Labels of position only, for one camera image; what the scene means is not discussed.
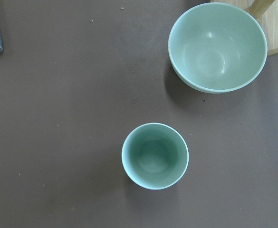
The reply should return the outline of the mint green cup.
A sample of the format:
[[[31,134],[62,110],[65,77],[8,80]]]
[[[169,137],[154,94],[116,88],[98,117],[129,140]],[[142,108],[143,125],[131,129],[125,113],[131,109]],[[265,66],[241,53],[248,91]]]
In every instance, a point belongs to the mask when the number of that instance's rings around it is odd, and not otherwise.
[[[166,189],[185,174],[190,153],[184,138],[163,123],[145,123],[126,137],[121,160],[127,176],[149,190]]]

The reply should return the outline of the large mint green bowl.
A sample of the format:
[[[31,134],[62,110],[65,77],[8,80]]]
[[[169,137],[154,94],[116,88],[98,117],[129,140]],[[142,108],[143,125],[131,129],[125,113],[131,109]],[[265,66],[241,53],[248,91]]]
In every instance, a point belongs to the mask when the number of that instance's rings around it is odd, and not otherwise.
[[[204,3],[184,12],[168,38],[177,76],[191,88],[211,94],[243,88],[262,71],[267,41],[259,23],[227,3]]]

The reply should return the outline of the wooden stand with post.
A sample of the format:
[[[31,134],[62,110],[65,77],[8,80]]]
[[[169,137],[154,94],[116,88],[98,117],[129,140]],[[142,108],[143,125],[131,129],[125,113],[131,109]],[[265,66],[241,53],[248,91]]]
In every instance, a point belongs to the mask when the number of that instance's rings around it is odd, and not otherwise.
[[[278,53],[278,0],[212,0],[210,4],[206,21],[227,43],[215,41],[224,59],[264,64]]]

